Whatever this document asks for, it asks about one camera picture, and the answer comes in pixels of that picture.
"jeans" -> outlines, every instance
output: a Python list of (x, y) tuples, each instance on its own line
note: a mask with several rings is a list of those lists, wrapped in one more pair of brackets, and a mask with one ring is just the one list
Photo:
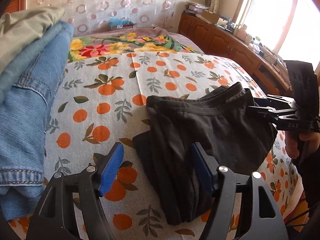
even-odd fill
[(57, 24), (61, 30), (26, 64), (0, 105), (0, 205), (7, 220), (30, 213), (43, 191), (44, 131), (74, 31)]
[(0, 75), (0, 104), (12, 85), (18, 81), (26, 66), (34, 61), (38, 53), (61, 31), (61, 28), (60, 22), (49, 28), (42, 38), (30, 43), (6, 66)]

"wooden dresser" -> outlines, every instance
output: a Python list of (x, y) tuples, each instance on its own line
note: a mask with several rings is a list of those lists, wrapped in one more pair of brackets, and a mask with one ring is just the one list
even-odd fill
[(231, 33), (186, 13), (181, 16), (178, 33), (192, 40), (205, 54), (234, 60), (266, 94), (290, 94), (290, 84), (285, 82), (273, 66)]

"bedspread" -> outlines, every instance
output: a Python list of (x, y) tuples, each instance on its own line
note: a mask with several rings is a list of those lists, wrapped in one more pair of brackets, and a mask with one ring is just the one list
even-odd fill
[[(124, 160), (111, 191), (101, 198), (115, 238), (199, 239), (210, 211), (191, 223), (168, 225), (133, 148), (132, 138), (149, 130), (146, 98), (158, 95), (197, 99), (220, 85), (238, 81), (250, 88), (254, 97), (264, 97), (262, 90), (234, 61), (195, 53), (135, 51), (86, 58), (68, 63), (65, 70), (46, 128), (46, 181), (57, 171), (66, 175), (81, 172), (120, 141), (124, 144)], [(278, 133), (258, 171), (283, 214), (298, 180), (297, 170), (284, 149), (283, 132)], [(74, 202), (80, 236), (87, 239), (76, 195)], [(228, 239), (235, 234), (240, 203), (237, 194)], [(20, 237), (25, 237), (28, 217), (11, 225)]]
[(102, 55), (128, 52), (185, 52), (201, 53), (189, 39), (177, 41), (181, 35), (169, 33), (161, 28), (124, 29), (107, 33), (97, 33), (73, 39), (68, 55), (68, 62)]

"bright window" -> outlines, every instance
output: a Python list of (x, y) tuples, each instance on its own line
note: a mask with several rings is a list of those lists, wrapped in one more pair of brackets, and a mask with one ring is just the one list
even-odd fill
[(311, 0), (298, 0), (289, 32), (278, 53), (283, 59), (320, 61), (320, 13)]
[(247, 33), (284, 60), (320, 61), (320, 13), (312, 0), (252, 0)]

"finger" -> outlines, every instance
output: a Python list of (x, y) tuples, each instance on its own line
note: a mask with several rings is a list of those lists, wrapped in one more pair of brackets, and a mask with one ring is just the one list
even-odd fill
[(300, 153), (296, 147), (285, 146), (285, 151), (287, 152), (287, 155), (292, 159), (296, 159), (300, 155)]
[(289, 147), (297, 148), (298, 147), (297, 140), (295, 140), (292, 137), (292, 134), (290, 132), (287, 132), (287, 131), (284, 134), (285, 134), (285, 139), (284, 139), (285, 145), (287, 145)]
[(315, 132), (301, 132), (299, 138), (301, 141), (313, 141), (317, 138), (318, 133)]
[(314, 153), (320, 144), (320, 134), (315, 132), (304, 132), (299, 134), (301, 141), (309, 141), (308, 153)]

